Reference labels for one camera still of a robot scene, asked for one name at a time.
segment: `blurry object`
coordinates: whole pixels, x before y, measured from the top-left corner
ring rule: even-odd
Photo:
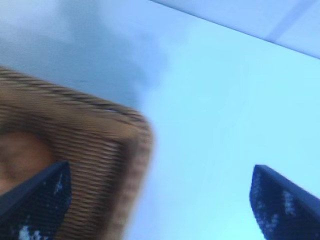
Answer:
[[[265,165],[254,167],[250,203],[265,239],[320,239],[320,200]]]
[[[28,132],[0,135],[0,194],[54,163],[49,147]]]
[[[68,161],[72,203],[55,240],[119,240],[150,158],[131,108],[0,67],[0,130],[41,133]]]
[[[72,200],[68,162],[58,162],[0,196],[0,239],[53,240]]]

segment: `light blue wall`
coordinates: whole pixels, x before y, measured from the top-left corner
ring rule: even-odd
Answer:
[[[153,125],[125,239],[262,240],[254,164],[320,195],[318,60],[148,0],[14,2],[6,9],[24,17],[0,14],[0,64],[134,107]]]

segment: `black object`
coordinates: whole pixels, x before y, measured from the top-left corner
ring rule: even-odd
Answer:
[[[265,165],[254,167],[254,217],[267,240],[320,240],[320,200]]]
[[[0,197],[0,240],[53,240],[71,203],[68,162],[57,162]]]

